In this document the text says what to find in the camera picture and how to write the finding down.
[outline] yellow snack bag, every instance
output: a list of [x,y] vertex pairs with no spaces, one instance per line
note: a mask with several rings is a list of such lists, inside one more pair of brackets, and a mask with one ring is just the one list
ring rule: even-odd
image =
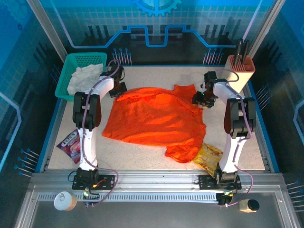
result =
[[213,176],[222,156],[222,151],[214,146],[203,143],[201,149],[192,161]]

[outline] white table surface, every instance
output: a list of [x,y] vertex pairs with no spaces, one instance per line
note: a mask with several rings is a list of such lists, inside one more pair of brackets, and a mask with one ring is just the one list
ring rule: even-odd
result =
[[[174,84],[186,86],[194,84],[201,91],[200,84],[207,71],[219,68],[214,67],[181,67],[181,66],[129,66],[125,67],[127,89],[140,87],[161,87],[172,90]],[[200,169],[194,163],[181,164],[171,158],[165,157],[165,147],[143,146],[124,143],[102,136],[113,105],[113,98],[107,94],[101,102],[102,122],[98,127],[96,136],[96,156],[98,166],[117,170],[190,170]],[[72,120],[73,103],[67,102],[61,121],[56,143],[49,162],[49,169],[76,169],[78,165],[59,148],[56,147],[67,135],[75,130]],[[224,149],[226,133],[224,131],[225,105],[217,100],[211,109],[203,111],[203,121],[207,126],[205,143],[213,145],[220,150]],[[255,135],[247,140],[243,148],[239,167],[245,170],[264,170],[259,146]]]

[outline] pen holder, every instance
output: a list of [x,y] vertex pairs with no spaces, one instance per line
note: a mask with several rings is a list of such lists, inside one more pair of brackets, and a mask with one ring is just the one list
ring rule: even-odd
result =
[[[242,56],[237,61],[237,65],[234,67],[234,55],[228,56],[224,69],[232,70],[236,72],[239,76],[239,80],[237,82],[229,82],[230,86],[240,93],[246,83],[249,81],[253,73],[256,71],[255,65],[253,64],[252,59],[249,56],[246,56],[244,65],[241,63]],[[224,78],[227,81],[237,80],[237,76],[229,71],[223,71],[220,78]]]

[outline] gray floor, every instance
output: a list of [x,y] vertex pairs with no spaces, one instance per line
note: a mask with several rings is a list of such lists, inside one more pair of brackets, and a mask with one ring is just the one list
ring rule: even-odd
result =
[[260,203],[256,213],[238,206],[219,208],[201,203],[103,203],[86,208],[78,203],[72,211],[57,211],[53,202],[40,202],[33,228],[281,228],[284,227],[274,194],[250,194]]

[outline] glass panel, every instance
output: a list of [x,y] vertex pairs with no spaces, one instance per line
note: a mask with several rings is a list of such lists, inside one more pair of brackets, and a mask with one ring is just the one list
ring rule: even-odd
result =
[[303,0],[286,0],[254,57],[256,73],[251,79],[287,184],[304,182],[303,10]]
[[[13,227],[57,102],[62,62],[25,0],[0,0],[0,32],[0,227]],[[37,155],[21,153],[28,148]]]
[[41,3],[69,53],[102,51],[124,65],[222,65],[240,38],[253,41],[273,0]]

